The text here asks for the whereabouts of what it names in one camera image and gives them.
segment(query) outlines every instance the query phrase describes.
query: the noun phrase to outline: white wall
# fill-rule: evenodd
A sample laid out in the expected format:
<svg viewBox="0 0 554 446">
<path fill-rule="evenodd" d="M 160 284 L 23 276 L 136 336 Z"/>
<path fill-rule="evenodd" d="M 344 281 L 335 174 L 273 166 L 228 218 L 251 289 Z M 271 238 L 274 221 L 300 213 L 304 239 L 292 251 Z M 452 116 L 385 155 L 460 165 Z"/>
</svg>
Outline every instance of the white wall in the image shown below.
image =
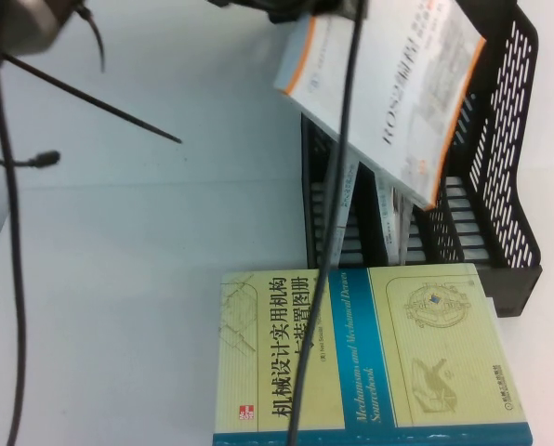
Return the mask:
<svg viewBox="0 0 554 446">
<path fill-rule="evenodd" d="M 62 153 L 56 168 L 19 171 L 23 188 L 300 179 L 299 113 L 272 88 L 287 26 L 204 0 L 90 6 L 106 45 L 105 74 L 95 38 L 78 17 L 54 48 L 26 61 L 183 138 L 184 145 L 7 65 L 2 76 L 16 157 Z M 0 171 L 0 229 L 6 214 Z"/>
</svg>

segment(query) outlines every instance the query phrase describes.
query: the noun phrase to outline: book spine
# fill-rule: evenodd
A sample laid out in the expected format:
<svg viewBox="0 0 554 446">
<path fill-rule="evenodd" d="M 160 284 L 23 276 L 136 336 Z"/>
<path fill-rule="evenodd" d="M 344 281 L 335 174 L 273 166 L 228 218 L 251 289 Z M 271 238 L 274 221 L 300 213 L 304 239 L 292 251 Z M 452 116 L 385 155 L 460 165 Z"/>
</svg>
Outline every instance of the book spine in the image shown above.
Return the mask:
<svg viewBox="0 0 554 446">
<path fill-rule="evenodd" d="M 399 228 L 399 264 L 407 262 L 407 249 L 409 244 L 409 231 L 411 230 L 411 215 L 414 212 L 414 204 L 406 197 L 401 197 L 401 218 Z"/>
<path fill-rule="evenodd" d="M 331 155 L 329 156 L 329 164 L 327 167 L 327 178 L 329 181 L 326 184 L 324 192 L 324 231 L 326 234 L 326 226 L 328 225 L 328 219 L 331 211 L 331 203 L 333 201 L 333 194 L 335 193 L 335 176 L 333 175 L 336 169 L 336 154 L 337 147 L 332 148 Z M 348 219 L 350 217 L 351 200 L 353 198 L 353 191 L 355 189 L 355 180 L 358 176 L 358 168 L 360 166 L 360 159 L 355 151 L 348 151 L 345 162 L 345 173 L 343 178 L 343 195 L 341 196 L 341 202 L 339 203 L 336 213 L 336 233 L 335 233 L 335 246 L 331 255 L 331 268 L 337 268 L 339 261 L 341 260 L 341 252 L 343 251 L 343 243 L 345 241 L 345 232 L 348 226 Z"/>
<path fill-rule="evenodd" d="M 381 175 L 376 175 L 376 197 L 382 226 L 382 237 L 389 265 L 399 265 L 399 212 L 395 190 Z"/>
</svg>

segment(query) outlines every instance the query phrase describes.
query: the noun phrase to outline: teal stripe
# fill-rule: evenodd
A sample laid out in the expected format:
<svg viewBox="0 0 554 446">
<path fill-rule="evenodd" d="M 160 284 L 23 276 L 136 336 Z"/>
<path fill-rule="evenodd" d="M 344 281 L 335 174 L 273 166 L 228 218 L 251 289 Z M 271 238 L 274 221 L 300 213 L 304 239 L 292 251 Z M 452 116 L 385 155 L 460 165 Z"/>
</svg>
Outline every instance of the teal stripe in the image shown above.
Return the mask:
<svg viewBox="0 0 554 446">
<path fill-rule="evenodd" d="M 341 270 L 329 284 L 345 427 L 371 439 L 395 424 L 370 279 L 365 269 Z"/>
<path fill-rule="evenodd" d="M 376 427 L 377 432 L 382 429 L 391 430 L 395 427 L 395 421 L 369 273 L 367 269 L 350 269 L 343 272 L 347 273 L 350 283 L 363 391 L 367 412 L 372 420 L 369 431 L 374 433 Z"/>
<path fill-rule="evenodd" d="M 299 446 L 531 446 L 527 423 L 506 425 L 404 427 L 365 439 L 343 430 L 300 432 Z M 213 446 L 283 446 L 285 432 L 216 434 Z"/>
</svg>

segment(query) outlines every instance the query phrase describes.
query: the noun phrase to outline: black wire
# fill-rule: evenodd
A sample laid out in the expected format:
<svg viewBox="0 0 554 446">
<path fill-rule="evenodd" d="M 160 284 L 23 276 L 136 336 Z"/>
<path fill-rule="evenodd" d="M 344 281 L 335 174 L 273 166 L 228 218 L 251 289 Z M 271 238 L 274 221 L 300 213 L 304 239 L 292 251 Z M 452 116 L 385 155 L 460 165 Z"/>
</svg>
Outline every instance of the black wire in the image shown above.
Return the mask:
<svg viewBox="0 0 554 446">
<path fill-rule="evenodd" d="M 82 100 L 84 100 L 85 102 L 88 102 L 91 105 L 94 105 L 94 106 L 96 106 L 96 107 L 98 107 L 98 108 L 100 108 L 100 109 L 102 109 L 102 110 L 104 110 L 108 113 L 111 113 L 111 114 L 119 117 L 120 119 L 124 119 L 125 121 L 128 121 L 130 124 L 134 124 L 134 125 L 142 128 L 142 129 L 144 129 L 144 130 L 147 130 L 149 132 L 154 133 L 155 135 L 158 135 L 160 137 L 167 138 L 171 141 L 177 142 L 178 144 L 182 143 L 181 139 L 176 138 L 173 135 L 170 135 L 169 133 L 167 133 L 163 130 L 160 130 L 159 128 L 157 128 L 157 127 L 155 127 L 151 124 L 145 123 L 144 121 L 141 121 L 140 119 L 135 118 L 134 116 L 131 116 L 130 114 L 128 114 L 128 113 L 126 113 L 122 110 L 118 110 L 115 107 L 113 107 L 112 105 L 106 104 L 102 100 L 99 100 L 97 98 L 93 98 L 92 96 L 89 96 L 87 93 L 84 93 L 81 90 L 78 90 L 78 89 L 74 88 L 73 86 L 65 84 L 62 81 L 59 81 L 58 79 L 56 79 L 55 77 L 52 77 L 49 74 L 41 72 L 41 71 L 37 70 L 36 68 L 32 67 L 31 65 L 29 65 L 25 62 L 21 62 L 20 60 L 14 58 L 12 56 L 9 56 L 8 54 L 3 54 L 3 59 L 10 62 L 10 63 L 12 63 L 15 66 L 21 68 L 22 70 L 34 75 L 35 77 L 38 77 L 41 80 L 48 82 L 49 84 L 59 88 L 60 90 L 65 91 L 66 93 L 69 93 L 69 94 L 75 96 L 76 98 L 82 99 Z"/>
<path fill-rule="evenodd" d="M 15 288 L 15 307 L 17 311 L 17 384 L 13 416 L 8 433 L 7 446 L 14 446 L 19 435 L 20 418 L 23 409 L 25 391 L 25 367 L 27 361 L 27 322 L 25 319 L 25 294 L 23 292 L 23 273 L 20 252 L 20 215 L 15 162 L 8 137 L 7 118 L 0 87 L 0 144 L 7 174 L 8 203 L 10 207 L 10 242 L 13 263 L 13 283 Z"/>
<path fill-rule="evenodd" d="M 306 0 L 298 1 L 292 0 L 285 6 L 276 6 L 275 4 L 283 4 L 282 2 L 275 2 L 275 0 L 253 0 L 255 7 L 262 9 L 270 14 L 292 14 L 297 15 L 302 12 L 311 12 L 318 0 Z"/>
<path fill-rule="evenodd" d="M 331 202 L 329 212 L 329 220 L 324 238 L 323 258 L 319 269 L 316 288 L 314 289 L 314 298 L 310 307 L 310 316 L 302 349 L 300 351 L 299 360 L 296 371 L 296 382 L 294 384 L 294 396 L 292 399 L 292 412 L 289 419 L 289 428 L 287 429 L 287 446 L 297 445 L 297 432 L 299 430 L 299 417 L 302 406 L 302 394 L 304 389 L 304 379 L 308 369 L 308 359 L 310 357 L 310 348 L 312 345 L 312 335 L 316 327 L 316 321 L 323 302 L 324 287 L 329 275 L 331 266 L 331 257 L 335 245 L 337 214 L 339 204 L 343 196 L 343 180 L 345 176 L 345 160 L 348 149 L 348 134 L 350 130 L 350 109 L 351 109 L 351 94 L 353 92 L 353 80 L 355 77 L 355 66 L 358 58 L 358 50 L 360 47 L 360 38 L 362 36 L 363 18 L 365 10 L 365 0 L 358 0 L 355 19 L 353 25 L 353 35 L 351 37 L 350 57 L 348 59 L 348 68 L 345 75 L 345 89 L 343 93 L 343 105 L 341 108 L 341 125 L 339 127 L 339 144 L 336 152 L 336 169 L 335 169 L 335 193 Z"/>
<path fill-rule="evenodd" d="M 101 33 L 99 32 L 99 28 L 97 23 L 93 20 L 93 13 L 91 12 L 91 9 L 85 6 L 85 4 L 80 4 L 76 7 L 77 14 L 89 23 L 89 26 L 91 27 L 91 30 L 93 31 L 93 34 L 95 34 L 95 38 L 98 41 L 98 48 L 99 48 L 99 61 L 101 63 L 101 72 L 106 71 L 106 53 L 103 46 L 103 39 L 101 38 Z"/>
</svg>

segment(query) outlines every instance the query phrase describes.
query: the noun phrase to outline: publisher logo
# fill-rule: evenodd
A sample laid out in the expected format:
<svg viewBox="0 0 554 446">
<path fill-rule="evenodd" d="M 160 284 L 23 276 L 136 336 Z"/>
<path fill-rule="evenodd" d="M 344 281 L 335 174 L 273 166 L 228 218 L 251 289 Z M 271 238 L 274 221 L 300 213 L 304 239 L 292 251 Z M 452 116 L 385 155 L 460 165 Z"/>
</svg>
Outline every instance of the publisher logo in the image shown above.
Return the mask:
<svg viewBox="0 0 554 446">
<path fill-rule="evenodd" d="M 504 377 L 502 366 L 495 365 L 492 367 L 492 370 L 494 370 L 496 383 L 498 383 L 498 390 L 500 391 L 500 398 L 502 398 L 502 402 L 504 402 L 504 408 L 507 411 L 512 411 L 514 409 L 514 406 L 512 405 L 512 398 L 510 397 L 510 392 L 508 392 L 507 380 Z"/>
<path fill-rule="evenodd" d="M 254 420 L 255 419 L 255 406 L 240 406 L 240 419 L 241 420 Z"/>
</svg>

